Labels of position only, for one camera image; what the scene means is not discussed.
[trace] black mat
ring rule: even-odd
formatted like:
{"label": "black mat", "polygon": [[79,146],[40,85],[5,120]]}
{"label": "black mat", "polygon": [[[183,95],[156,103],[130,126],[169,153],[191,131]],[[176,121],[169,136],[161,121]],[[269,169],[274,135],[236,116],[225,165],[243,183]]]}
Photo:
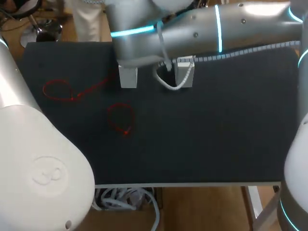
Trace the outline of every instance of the black mat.
{"label": "black mat", "polygon": [[[138,88],[118,78],[78,102],[42,94],[53,79],[81,92],[116,66],[110,43],[33,43],[21,71],[51,122],[87,157],[96,184],[267,182],[283,178],[295,136],[297,60],[291,49],[197,63],[192,89],[165,90],[151,68]],[[129,103],[135,124],[128,136],[107,122],[107,108]]]}

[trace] bundle of white cables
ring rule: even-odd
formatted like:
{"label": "bundle of white cables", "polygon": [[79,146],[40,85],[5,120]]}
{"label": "bundle of white cables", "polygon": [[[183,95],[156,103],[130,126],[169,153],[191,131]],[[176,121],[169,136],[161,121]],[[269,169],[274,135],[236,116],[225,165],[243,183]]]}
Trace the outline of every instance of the bundle of white cables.
{"label": "bundle of white cables", "polygon": [[156,218],[151,231],[155,231],[159,224],[159,208],[154,197],[154,188],[152,193],[143,188],[109,188],[103,191],[97,189],[92,207],[98,211],[102,210],[137,210],[146,196],[150,198],[148,203],[153,202]]}

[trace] coiled white cable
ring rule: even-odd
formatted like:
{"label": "coiled white cable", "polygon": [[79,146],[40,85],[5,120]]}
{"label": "coiled white cable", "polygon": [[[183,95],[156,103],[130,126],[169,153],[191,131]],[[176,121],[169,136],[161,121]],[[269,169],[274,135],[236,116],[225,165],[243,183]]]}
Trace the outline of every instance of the coiled white cable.
{"label": "coiled white cable", "polygon": [[189,75],[190,75],[190,73],[192,71],[192,68],[193,68],[193,63],[190,63],[189,66],[188,66],[188,69],[187,69],[187,72],[186,72],[186,75],[185,75],[183,81],[178,86],[176,86],[176,87],[170,86],[169,84],[167,84],[164,80],[162,80],[159,77],[159,75],[157,73],[157,67],[156,66],[154,66],[154,68],[153,68],[153,75],[158,80],[158,82],[160,82],[165,88],[167,88],[169,90],[179,90],[187,82],[188,77],[189,77]]}
{"label": "coiled white cable", "polygon": [[158,65],[154,66],[153,75],[158,80],[158,82],[160,82],[165,88],[167,88],[169,90],[179,90],[186,83],[186,81],[187,81],[187,79],[190,75],[190,72],[192,71],[193,63],[217,61],[217,60],[221,60],[221,59],[229,59],[229,58],[234,58],[234,57],[241,56],[241,55],[255,53],[255,52],[258,52],[258,51],[273,50],[273,49],[283,48],[283,47],[295,47],[295,48],[297,48],[299,45],[300,45],[300,41],[289,41],[289,42],[282,42],[282,43],[276,43],[276,44],[271,44],[271,45],[266,45],[266,46],[249,48],[249,49],[235,51],[235,52],[228,53],[228,54],[221,54],[221,55],[214,55],[214,56],[207,56],[207,57],[197,57],[197,58],[195,56],[193,56],[191,59],[187,59],[187,58],[173,59],[172,60],[173,64],[175,64],[175,63],[187,63],[187,62],[191,63],[188,67],[188,70],[187,70],[187,73],[186,73],[184,80],[177,87],[172,87],[172,86],[168,85],[165,81],[163,81],[159,77],[159,75],[157,73],[157,69],[161,66],[165,66],[166,64],[168,64],[168,62],[166,62],[166,61],[160,62]]}
{"label": "coiled white cable", "polygon": [[[123,189],[118,189],[118,188],[109,188],[106,189],[102,195],[100,196],[101,190],[97,190],[93,199],[93,203],[92,203],[92,207],[98,211],[102,211],[102,210],[125,210],[125,209],[129,209],[129,210],[137,210],[137,204],[141,204],[143,198],[145,195],[147,195],[150,200],[150,202],[153,202],[154,205],[154,209],[155,209],[155,222],[152,226],[151,231],[155,231],[158,227],[159,224],[159,220],[160,220],[160,213],[159,213],[159,208],[158,208],[158,204],[157,201],[155,200],[154,197],[154,188],[152,188],[152,193],[143,189],[143,188],[123,188]],[[132,195],[136,195],[138,194],[139,198],[138,200],[135,201],[135,203],[133,203],[131,201],[131,205],[128,203],[128,199],[132,196]],[[100,199],[101,204],[103,205],[103,207],[99,207],[97,205],[97,200]]]}

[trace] white cable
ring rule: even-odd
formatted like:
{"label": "white cable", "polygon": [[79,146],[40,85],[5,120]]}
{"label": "white cable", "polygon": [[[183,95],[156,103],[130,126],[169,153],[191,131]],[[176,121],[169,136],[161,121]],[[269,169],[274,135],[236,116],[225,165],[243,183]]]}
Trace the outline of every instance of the white cable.
{"label": "white cable", "polygon": [[165,63],[166,63],[167,70],[168,70],[168,71],[171,71],[171,69],[172,69],[172,62],[171,62],[171,60],[169,59],[169,56],[168,56],[168,53],[167,53],[167,50],[166,50],[166,47],[165,47],[163,32],[162,32],[162,28],[161,28],[162,25],[163,25],[163,22],[162,22],[162,21],[159,21],[159,22],[157,23],[157,25],[156,25],[156,27],[157,27],[157,33],[158,33],[159,42],[160,42],[160,47],[162,48],[162,52],[163,52],[163,56],[164,56],[164,59],[165,59]]}
{"label": "white cable", "polygon": [[189,77],[189,74],[190,74],[191,71],[192,71],[193,64],[194,64],[194,63],[190,63],[190,64],[189,64],[189,67],[188,67],[188,69],[187,69],[187,72],[186,72],[186,75],[185,75],[183,81],[182,81],[178,86],[176,86],[176,87],[170,86],[169,84],[167,84],[164,80],[162,80],[162,79],[159,77],[159,75],[158,75],[158,73],[157,73],[157,68],[158,68],[157,66],[154,66],[154,68],[153,68],[153,75],[154,75],[154,77],[158,80],[158,82],[160,82],[165,88],[167,88],[167,89],[169,89],[169,90],[179,90],[179,89],[181,89],[181,88],[184,86],[184,84],[186,83],[186,81],[187,81],[187,79],[188,79],[188,77]]}
{"label": "white cable", "polygon": [[[154,188],[152,188],[153,193],[150,193],[143,188],[130,188],[130,189],[109,188],[109,189],[106,189],[102,193],[101,197],[100,197],[100,192],[101,192],[100,189],[96,191],[95,197],[92,203],[92,207],[98,211],[102,211],[102,210],[113,210],[114,211],[114,210],[126,210],[126,209],[137,210],[138,204],[141,204],[144,196],[147,195],[150,198],[150,202],[153,202],[155,214],[156,214],[155,222],[152,226],[151,231],[155,231],[157,229],[157,226],[160,220],[160,213],[159,213],[157,201],[155,200],[155,197],[154,197]],[[128,199],[130,198],[130,196],[132,196],[133,193],[136,193],[136,192],[139,194],[138,200],[135,201],[135,203],[131,201],[132,203],[131,205],[128,204]],[[96,201],[98,199],[101,200],[101,203],[103,205],[102,208],[97,205]]]}
{"label": "white cable", "polygon": [[146,194],[146,195],[148,195],[151,198],[151,200],[153,201],[153,206],[154,206],[154,209],[155,209],[156,218],[155,218],[155,222],[154,222],[154,224],[151,228],[151,231],[155,231],[158,227],[159,219],[160,219],[160,213],[159,213],[157,201],[155,200],[155,197],[150,192],[146,191],[145,189],[138,188],[137,190]]}
{"label": "white cable", "polygon": [[[296,47],[296,46],[299,46],[299,45],[300,45],[300,41],[289,41],[289,42],[276,43],[276,44],[271,44],[271,45],[266,45],[266,46],[261,46],[261,47],[249,48],[249,49],[235,51],[235,52],[228,53],[228,54],[220,54],[220,55],[214,55],[214,56],[208,56],[208,57],[198,57],[198,58],[193,56],[193,58],[189,59],[189,62],[191,62],[191,64],[188,67],[188,70],[187,70],[187,73],[186,73],[184,80],[177,87],[172,87],[172,86],[168,85],[165,81],[163,81],[159,77],[159,75],[157,73],[157,68],[160,67],[160,66],[166,65],[167,64],[166,62],[160,62],[157,66],[154,66],[153,75],[158,80],[158,82],[160,82],[165,88],[167,88],[169,90],[179,90],[186,83],[186,81],[189,77],[189,74],[190,74],[190,72],[193,68],[193,63],[209,62],[209,61],[216,61],[216,60],[221,60],[221,59],[229,59],[229,58],[233,58],[233,57],[236,57],[236,56],[255,53],[255,52],[258,52],[258,51],[273,50],[273,49],[282,48],[282,47]],[[185,59],[185,58],[173,59],[172,63],[174,63],[174,64],[176,64],[176,63],[187,63],[187,59]]]}

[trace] blue led light ring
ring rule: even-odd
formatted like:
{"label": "blue led light ring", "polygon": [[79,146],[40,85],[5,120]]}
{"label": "blue led light ring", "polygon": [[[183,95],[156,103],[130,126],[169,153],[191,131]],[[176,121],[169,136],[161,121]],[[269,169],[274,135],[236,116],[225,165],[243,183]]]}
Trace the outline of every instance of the blue led light ring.
{"label": "blue led light ring", "polygon": [[221,35],[221,21],[218,5],[215,5],[216,20],[217,20],[217,31],[218,31],[218,52],[222,52],[222,35]]}
{"label": "blue led light ring", "polygon": [[291,7],[289,7],[289,14],[290,14],[290,16],[291,16],[294,20],[296,20],[296,21],[298,21],[298,22],[300,22],[300,23],[303,23],[303,20],[301,20],[300,18],[296,17],[296,16],[292,13]]}
{"label": "blue led light ring", "polygon": [[292,225],[292,227],[296,230],[296,231],[299,231],[299,229],[292,223],[292,221],[289,219],[288,215],[286,214],[284,208],[283,208],[283,205],[282,205],[282,202],[281,202],[281,199],[280,199],[280,205],[281,205],[281,209],[284,213],[284,216],[287,218],[288,222]]}
{"label": "blue led light ring", "polygon": [[140,27],[140,28],[131,29],[131,30],[112,32],[111,37],[116,38],[116,37],[122,37],[122,36],[127,36],[127,35],[135,35],[135,34],[140,34],[140,33],[149,32],[153,30],[154,30],[154,26],[145,26],[145,27]]}
{"label": "blue led light ring", "polygon": [[302,56],[299,58],[299,61],[298,61],[298,67],[300,65],[300,63],[303,61],[304,57],[306,56],[306,54],[308,54],[308,49],[302,54]]}

